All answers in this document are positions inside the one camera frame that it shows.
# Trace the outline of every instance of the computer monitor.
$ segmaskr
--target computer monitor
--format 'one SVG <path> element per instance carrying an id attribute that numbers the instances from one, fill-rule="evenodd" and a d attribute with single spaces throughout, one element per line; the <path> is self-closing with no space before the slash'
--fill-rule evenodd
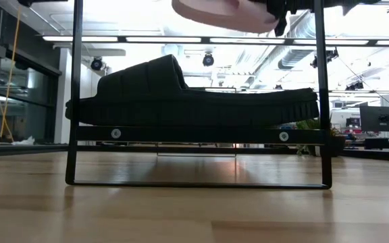
<path id="1" fill-rule="evenodd" d="M 362 131 L 389 132 L 389 107 L 362 106 L 359 111 Z"/>
<path id="2" fill-rule="evenodd" d="M 361 122 L 360 122 L 360 119 L 359 118 L 347 118 L 346 119 L 346 127 L 350 127 L 350 126 L 354 126 L 354 127 L 359 127 L 361 126 Z"/>

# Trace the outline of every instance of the potted plant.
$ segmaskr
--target potted plant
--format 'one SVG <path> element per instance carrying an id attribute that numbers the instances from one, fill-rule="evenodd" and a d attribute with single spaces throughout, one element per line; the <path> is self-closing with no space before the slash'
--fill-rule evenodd
<path id="1" fill-rule="evenodd" d="M 321 129 L 321 122 L 319 118 L 307 119 L 305 121 L 298 121 L 296 128 L 300 130 L 312 130 Z M 346 136 L 340 136 L 339 131 L 336 128 L 330 127 L 330 153 L 332 157 L 337 157 L 344 149 L 344 143 L 346 142 Z M 298 155 L 302 155 L 304 152 L 310 155 L 316 156 L 316 146 L 314 145 L 298 145 Z"/>

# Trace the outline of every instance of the wooden floor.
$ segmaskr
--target wooden floor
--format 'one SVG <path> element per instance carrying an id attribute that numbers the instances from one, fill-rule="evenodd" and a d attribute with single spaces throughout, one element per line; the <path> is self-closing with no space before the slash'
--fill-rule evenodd
<path id="1" fill-rule="evenodd" d="M 0 242 L 389 243 L 389 162 L 334 159 L 331 190 L 71 187 L 66 153 L 0 157 Z M 317 183 L 319 160 L 80 153 L 77 178 Z"/>

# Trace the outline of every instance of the glass wall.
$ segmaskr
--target glass wall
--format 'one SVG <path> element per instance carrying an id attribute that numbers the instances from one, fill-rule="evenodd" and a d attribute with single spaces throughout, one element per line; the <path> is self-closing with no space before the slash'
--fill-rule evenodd
<path id="1" fill-rule="evenodd" d="M 22 141 L 31 136 L 36 142 L 53 142 L 57 79 L 8 58 L 1 60 L 0 67 L 0 131 L 7 92 L 5 120 L 11 131 L 10 135 L 4 126 L 4 140 Z"/>

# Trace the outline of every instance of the security camera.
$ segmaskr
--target security camera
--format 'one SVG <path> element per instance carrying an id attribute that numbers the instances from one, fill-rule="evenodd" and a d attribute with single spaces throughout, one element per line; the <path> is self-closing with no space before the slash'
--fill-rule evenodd
<path id="1" fill-rule="evenodd" d="M 205 56 L 204 56 L 204 58 L 203 58 L 202 64 L 203 64 L 205 67 L 209 67 L 209 66 L 214 65 L 214 57 L 213 57 L 213 54 L 211 54 L 211 53 L 206 53 Z"/>
<path id="2" fill-rule="evenodd" d="M 106 65 L 103 63 L 102 60 L 102 57 L 94 57 L 94 60 L 91 63 L 91 68 L 95 71 L 101 71 L 105 69 Z"/>
<path id="3" fill-rule="evenodd" d="M 357 82 L 355 82 L 353 84 L 350 84 L 350 85 L 346 86 L 345 91 L 354 91 L 354 90 L 362 90 L 362 89 L 364 89 L 363 82 L 362 81 L 357 81 Z"/>
<path id="4" fill-rule="evenodd" d="M 313 68 L 317 68 L 317 56 L 315 55 L 315 59 L 310 63 L 310 66 Z"/>

